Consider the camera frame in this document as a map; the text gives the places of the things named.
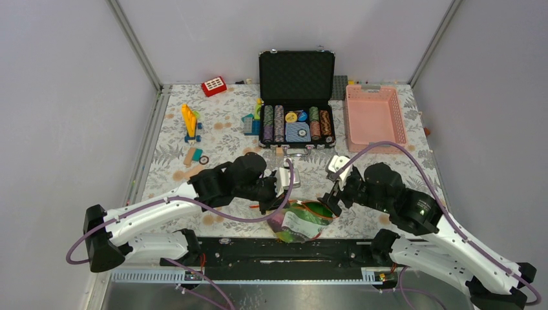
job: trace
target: robotic arm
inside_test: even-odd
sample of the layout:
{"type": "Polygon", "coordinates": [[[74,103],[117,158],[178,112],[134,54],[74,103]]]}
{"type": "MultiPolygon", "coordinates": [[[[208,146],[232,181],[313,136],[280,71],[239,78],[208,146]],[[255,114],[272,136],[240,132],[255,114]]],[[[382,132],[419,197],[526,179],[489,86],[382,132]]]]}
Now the robotic arm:
{"type": "MultiPolygon", "coordinates": [[[[188,183],[150,200],[107,211],[101,205],[89,207],[84,234],[112,222],[85,240],[90,270],[99,273],[123,262],[153,263],[160,258],[193,262],[199,249],[193,231],[144,232],[175,218],[199,214],[204,210],[199,203],[215,208],[228,205],[238,197],[258,201],[263,214],[277,208],[290,183],[289,170],[282,167],[270,176],[261,177],[265,168],[266,162],[261,156],[247,153],[233,163],[203,170],[188,183]]],[[[299,185],[299,173],[295,171],[293,187],[299,185]]]]}
{"type": "Polygon", "coordinates": [[[323,203],[336,215],[341,213],[342,207],[350,208],[354,203],[388,213],[390,221],[399,229],[442,250],[437,253],[418,247],[395,232],[381,229],[372,242],[378,262],[415,267],[439,278],[469,296],[480,309],[523,309],[527,301],[525,294],[519,291],[523,284],[512,275],[531,283],[536,274],[531,264],[514,263],[489,249],[463,229],[451,214],[444,214],[443,206],[435,199],[407,189],[401,176],[384,163],[367,167],[363,177],[350,165],[334,180],[335,173],[348,162],[344,156],[334,156],[330,160],[326,170],[335,184],[331,192],[321,198],[323,203]],[[461,234],[450,221],[458,226],[461,234]],[[511,272],[498,267],[484,253],[511,272]]]}

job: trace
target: plastic bag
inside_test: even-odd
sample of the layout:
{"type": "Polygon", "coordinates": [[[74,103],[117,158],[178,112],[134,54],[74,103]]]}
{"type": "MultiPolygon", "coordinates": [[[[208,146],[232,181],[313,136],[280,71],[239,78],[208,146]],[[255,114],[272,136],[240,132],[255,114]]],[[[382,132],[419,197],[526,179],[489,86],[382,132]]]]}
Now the plastic bag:
{"type": "Polygon", "coordinates": [[[267,221],[282,241],[306,242],[318,238],[335,219],[333,213],[319,201],[293,201],[267,221]]]}

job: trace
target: yellow block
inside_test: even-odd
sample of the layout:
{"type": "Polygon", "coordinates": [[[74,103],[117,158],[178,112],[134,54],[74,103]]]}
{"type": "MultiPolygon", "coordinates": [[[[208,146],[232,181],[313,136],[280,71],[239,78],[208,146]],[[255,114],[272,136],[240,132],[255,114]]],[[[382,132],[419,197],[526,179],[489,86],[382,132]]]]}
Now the yellow block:
{"type": "Polygon", "coordinates": [[[196,116],[188,105],[183,105],[181,108],[181,113],[183,114],[183,119],[185,120],[189,137],[193,138],[196,134],[196,116]]]}

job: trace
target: blue round object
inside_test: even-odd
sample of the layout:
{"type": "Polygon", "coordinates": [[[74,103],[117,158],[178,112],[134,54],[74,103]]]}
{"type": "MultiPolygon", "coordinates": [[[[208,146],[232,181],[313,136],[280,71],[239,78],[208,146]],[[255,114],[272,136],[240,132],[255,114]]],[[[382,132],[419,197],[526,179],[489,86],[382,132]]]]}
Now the blue round object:
{"type": "Polygon", "coordinates": [[[306,121],[307,118],[308,118],[308,115],[306,115],[306,112],[301,112],[299,114],[298,121],[306,121]]]}

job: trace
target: open case lid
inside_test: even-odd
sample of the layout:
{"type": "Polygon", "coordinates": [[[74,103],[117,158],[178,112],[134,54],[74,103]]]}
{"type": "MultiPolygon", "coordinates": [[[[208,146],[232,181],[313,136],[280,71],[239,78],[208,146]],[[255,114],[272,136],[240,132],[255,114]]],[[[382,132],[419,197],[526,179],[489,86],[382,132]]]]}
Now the open case lid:
{"type": "Polygon", "coordinates": [[[327,103],[333,90],[335,53],[267,51],[258,57],[260,97],[266,103],[327,103]]]}

